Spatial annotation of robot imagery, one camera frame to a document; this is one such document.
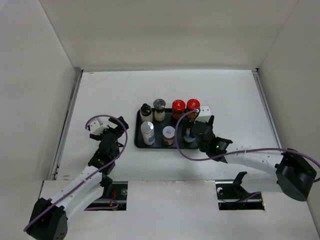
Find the red-lid orange sauce jar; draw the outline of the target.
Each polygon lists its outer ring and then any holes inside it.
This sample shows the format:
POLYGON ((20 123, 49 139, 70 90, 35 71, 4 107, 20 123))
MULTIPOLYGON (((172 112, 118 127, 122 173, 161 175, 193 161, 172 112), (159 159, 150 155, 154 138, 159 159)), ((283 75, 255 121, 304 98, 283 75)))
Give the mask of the red-lid orange sauce jar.
MULTIPOLYGON (((189 99, 187 101, 186 110, 188 112, 193 111, 193 110, 198 110, 200 108, 200 106, 201 106, 200 102, 197 99, 192 98, 192 99, 189 99)), ((197 117, 197 113, 196 112, 192 112, 192 113, 188 114, 187 117, 190 120, 194 120, 197 117)))

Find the red-lid dark sauce jar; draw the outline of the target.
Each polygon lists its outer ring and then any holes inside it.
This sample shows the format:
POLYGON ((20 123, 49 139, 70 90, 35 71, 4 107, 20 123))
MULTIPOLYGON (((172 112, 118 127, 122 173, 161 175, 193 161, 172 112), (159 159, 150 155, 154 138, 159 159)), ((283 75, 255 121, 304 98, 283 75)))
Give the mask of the red-lid dark sauce jar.
POLYGON ((184 114, 186 109, 186 103, 181 99, 176 99, 172 102, 172 117, 175 120, 179 120, 184 114))

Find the small jar red-white lid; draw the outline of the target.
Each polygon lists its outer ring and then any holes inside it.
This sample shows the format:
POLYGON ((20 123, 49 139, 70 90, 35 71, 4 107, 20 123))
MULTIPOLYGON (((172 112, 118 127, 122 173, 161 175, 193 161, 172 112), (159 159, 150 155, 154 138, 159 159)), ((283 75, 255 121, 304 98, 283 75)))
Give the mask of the small jar red-white lid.
POLYGON ((165 126, 162 130, 164 144, 170 146, 174 143, 175 128, 172 126, 165 126))

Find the silver-lid blue label shaker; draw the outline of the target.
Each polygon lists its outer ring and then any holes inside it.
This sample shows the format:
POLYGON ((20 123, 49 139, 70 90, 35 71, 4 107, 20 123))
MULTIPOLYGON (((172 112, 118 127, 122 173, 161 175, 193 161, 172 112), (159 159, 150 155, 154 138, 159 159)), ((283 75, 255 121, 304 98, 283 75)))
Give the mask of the silver-lid blue label shaker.
POLYGON ((155 142, 155 129, 151 121, 145 121, 141 124, 140 130, 143 141, 146 145, 153 145, 155 142))

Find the black-cap white powder bottle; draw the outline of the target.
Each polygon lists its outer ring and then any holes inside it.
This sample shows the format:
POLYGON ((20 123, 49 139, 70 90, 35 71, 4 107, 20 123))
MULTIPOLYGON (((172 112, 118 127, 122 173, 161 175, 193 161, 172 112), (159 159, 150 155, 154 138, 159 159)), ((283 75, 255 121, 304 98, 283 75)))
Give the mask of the black-cap white powder bottle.
POLYGON ((153 110, 150 105, 144 103, 139 110, 141 121, 152 122, 153 121, 153 110))

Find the clear-lid spice grinder bottle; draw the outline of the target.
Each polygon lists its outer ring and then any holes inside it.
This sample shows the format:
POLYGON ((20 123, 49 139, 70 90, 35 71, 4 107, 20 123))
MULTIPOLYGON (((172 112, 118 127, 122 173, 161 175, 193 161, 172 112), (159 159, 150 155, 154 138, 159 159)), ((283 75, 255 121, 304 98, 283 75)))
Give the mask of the clear-lid spice grinder bottle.
POLYGON ((166 102, 161 99, 155 99, 153 102, 153 107, 154 107, 154 119, 158 122, 162 122, 166 115, 165 115, 165 107, 166 107, 166 102))

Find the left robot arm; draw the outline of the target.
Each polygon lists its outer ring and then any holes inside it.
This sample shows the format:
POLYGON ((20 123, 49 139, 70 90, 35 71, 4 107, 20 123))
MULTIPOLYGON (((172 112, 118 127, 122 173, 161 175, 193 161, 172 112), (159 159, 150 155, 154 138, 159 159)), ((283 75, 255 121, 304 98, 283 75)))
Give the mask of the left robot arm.
POLYGON ((89 137, 99 145, 83 171, 57 194, 48 199, 41 197, 34 204, 23 231, 35 240, 63 240, 77 213, 96 199, 105 200, 112 195, 112 179, 108 175, 127 146, 119 138, 128 135, 129 125, 122 116, 106 115, 115 127, 99 124, 99 118, 93 116, 85 124, 89 137))

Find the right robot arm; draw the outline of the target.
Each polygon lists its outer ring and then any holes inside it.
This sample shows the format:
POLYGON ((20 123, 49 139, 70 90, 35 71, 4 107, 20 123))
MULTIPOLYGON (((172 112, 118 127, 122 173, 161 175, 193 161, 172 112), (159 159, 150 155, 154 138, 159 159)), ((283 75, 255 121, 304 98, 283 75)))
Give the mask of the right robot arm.
POLYGON ((193 120, 190 134, 207 159, 229 165, 256 169, 259 173, 239 172, 232 182, 232 192, 238 198, 248 193, 282 192, 289 198, 305 202, 318 181, 311 159, 293 149, 248 148, 241 146, 228 151, 232 140, 217 137, 213 132, 214 116, 206 121, 193 120))

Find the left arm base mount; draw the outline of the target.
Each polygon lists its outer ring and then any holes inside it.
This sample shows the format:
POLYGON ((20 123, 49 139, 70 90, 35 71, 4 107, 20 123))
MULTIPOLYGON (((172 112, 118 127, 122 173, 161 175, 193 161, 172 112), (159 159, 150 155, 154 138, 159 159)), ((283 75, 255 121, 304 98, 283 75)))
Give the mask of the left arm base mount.
POLYGON ((128 181, 113 181, 106 177, 100 184, 102 196, 93 201, 85 211, 125 211, 127 209, 128 181))

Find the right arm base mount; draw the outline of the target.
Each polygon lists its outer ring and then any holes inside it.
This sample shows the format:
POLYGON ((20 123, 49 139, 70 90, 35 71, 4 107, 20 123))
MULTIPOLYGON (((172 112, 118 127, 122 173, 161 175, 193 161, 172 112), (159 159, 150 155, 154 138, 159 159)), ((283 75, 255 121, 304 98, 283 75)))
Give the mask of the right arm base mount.
POLYGON ((215 182, 218 208, 220 211, 265 210, 260 192, 247 192, 242 180, 247 172, 240 172, 233 180, 215 182))

